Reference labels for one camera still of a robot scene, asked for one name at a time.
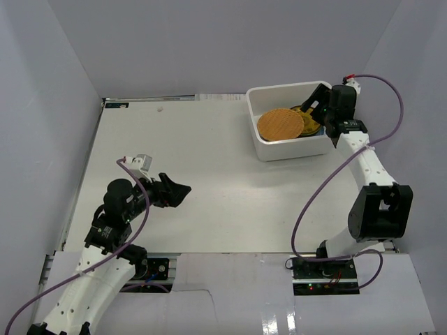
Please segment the small yellow patterned plate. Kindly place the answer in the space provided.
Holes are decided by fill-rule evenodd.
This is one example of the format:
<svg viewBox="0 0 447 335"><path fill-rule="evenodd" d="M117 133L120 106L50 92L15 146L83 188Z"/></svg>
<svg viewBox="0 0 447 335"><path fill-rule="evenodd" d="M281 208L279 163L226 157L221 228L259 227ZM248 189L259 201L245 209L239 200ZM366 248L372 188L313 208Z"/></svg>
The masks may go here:
<svg viewBox="0 0 447 335"><path fill-rule="evenodd" d="M291 109L296 111L304 121L304 128L300 137L314 136L321 130L321 125L312 119L311 112L314 110L313 107L310 107L305 112L301 110L300 105L294 106Z"/></svg>

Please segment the woven wicker plate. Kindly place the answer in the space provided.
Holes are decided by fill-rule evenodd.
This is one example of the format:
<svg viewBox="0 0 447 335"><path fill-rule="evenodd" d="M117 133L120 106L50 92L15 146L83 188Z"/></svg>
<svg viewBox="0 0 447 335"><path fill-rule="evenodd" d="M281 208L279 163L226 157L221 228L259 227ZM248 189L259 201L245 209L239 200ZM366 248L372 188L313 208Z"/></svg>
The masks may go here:
<svg viewBox="0 0 447 335"><path fill-rule="evenodd" d="M301 115L287 108L270 110L257 123L259 135L269 142L295 139L302 134L304 127Z"/></svg>

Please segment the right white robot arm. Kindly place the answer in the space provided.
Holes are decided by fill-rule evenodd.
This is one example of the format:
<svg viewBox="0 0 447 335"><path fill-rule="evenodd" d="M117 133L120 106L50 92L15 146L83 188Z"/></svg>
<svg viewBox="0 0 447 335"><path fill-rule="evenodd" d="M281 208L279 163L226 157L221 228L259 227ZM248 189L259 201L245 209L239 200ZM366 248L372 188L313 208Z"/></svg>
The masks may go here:
<svg viewBox="0 0 447 335"><path fill-rule="evenodd" d="M403 237L413 201L411 187L390 176L376 155L366 125L354 117L359 92L360 86L354 80L333 87L319 84L301 105L303 112L309 112L325 128L359 191L346 228L317 248L315 268L323 278L339 272L338 258Z"/></svg>

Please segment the white plastic bin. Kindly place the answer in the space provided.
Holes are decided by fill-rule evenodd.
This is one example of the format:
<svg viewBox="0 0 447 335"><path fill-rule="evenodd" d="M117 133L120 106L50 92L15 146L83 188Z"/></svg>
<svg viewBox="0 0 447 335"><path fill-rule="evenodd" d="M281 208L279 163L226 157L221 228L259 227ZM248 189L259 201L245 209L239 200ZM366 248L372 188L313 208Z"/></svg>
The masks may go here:
<svg viewBox="0 0 447 335"><path fill-rule="evenodd" d="M260 161L278 161L327 154L333 149L330 138L320 131L318 135L292 140L269 142L260 136L257 123L266 112L279 107L294 107L305 102L319 84L330 88L328 82L317 80L251 88L246 93L249 126L257 157Z"/></svg>

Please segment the blue label sticker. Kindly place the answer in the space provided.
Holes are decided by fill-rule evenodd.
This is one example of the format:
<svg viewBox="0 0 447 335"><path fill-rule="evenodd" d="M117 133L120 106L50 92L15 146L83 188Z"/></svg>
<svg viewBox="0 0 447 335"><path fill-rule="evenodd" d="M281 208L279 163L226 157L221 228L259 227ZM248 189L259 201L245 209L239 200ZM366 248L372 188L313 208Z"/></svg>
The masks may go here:
<svg viewBox="0 0 447 335"><path fill-rule="evenodd" d="M123 103L123 102L120 102L120 103L109 102L104 105L105 109L125 109L128 107L129 107L129 103Z"/></svg>

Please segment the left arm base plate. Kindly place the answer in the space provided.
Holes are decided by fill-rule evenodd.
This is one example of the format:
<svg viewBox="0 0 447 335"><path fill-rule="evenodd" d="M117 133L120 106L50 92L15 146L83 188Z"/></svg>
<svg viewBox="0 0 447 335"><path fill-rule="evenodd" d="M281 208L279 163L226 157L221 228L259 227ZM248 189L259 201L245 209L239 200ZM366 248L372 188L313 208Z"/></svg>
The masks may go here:
<svg viewBox="0 0 447 335"><path fill-rule="evenodd" d="M139 279L143 281L167 281L170 260L168 258L147 258L142 261Z"/></svg>

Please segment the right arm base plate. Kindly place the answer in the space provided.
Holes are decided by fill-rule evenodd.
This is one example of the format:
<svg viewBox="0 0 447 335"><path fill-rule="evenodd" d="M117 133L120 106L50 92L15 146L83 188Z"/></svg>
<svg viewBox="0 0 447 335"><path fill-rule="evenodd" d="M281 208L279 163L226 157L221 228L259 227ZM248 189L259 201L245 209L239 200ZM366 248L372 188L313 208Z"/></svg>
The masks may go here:
<svg viewBox="0 0 447 335"><path fill-rule="evenodd" d="M307 262L292 257L284 265L291 271L293 294L296 297L360 294L357 271L352 260Z"/></svg>

